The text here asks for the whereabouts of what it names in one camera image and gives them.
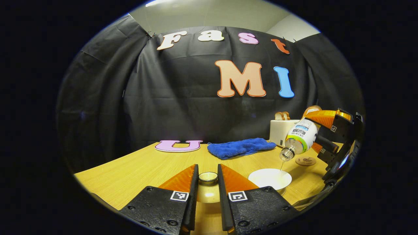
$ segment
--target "wall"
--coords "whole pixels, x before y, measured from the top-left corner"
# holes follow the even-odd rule
[[[315,27],[296,15],[290,14],[281,21],[277,22],[271,29],[267,31],[277,37],[285,38],[294,42],[306,38],[308,36],[320,33]]]
[[[198,26],[267,32],[290,12],[265,0],[175,0],[148,7],[142,5],[129,14],[146,31],[159,34]]]

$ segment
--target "small cup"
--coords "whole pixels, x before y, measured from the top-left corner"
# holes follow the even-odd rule
[[[204,172],[199,175],[199,183],[206,186],[212,186],[218,183],[218,174],[215,172]]]

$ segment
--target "blue letter i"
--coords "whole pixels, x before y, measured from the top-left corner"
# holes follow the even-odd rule
[[[295,93],[293,93],[292,88],[290,87],[289,82],[289,70],[282,67],[274,67],[274,71],[276,71],[277,75],[279,75],[279,81],[280,81],[280,91],[279,95],[284,98],[292,98],[295,96]]]

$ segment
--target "white plate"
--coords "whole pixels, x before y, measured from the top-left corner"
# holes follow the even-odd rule
[[[286,188],[292,182],[292,176],[289,173],[271,168],[254,171],[248,179],[260,188],[271,186],[275,190]]]

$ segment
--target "bottle label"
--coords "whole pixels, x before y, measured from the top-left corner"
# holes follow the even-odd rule
[[[317,126],[307,119],[302,119],[292,129],[290,129],[287,139],[295,139],[299,141],[303,146],[302,153],[304,153],[314,144],[317,134]]]

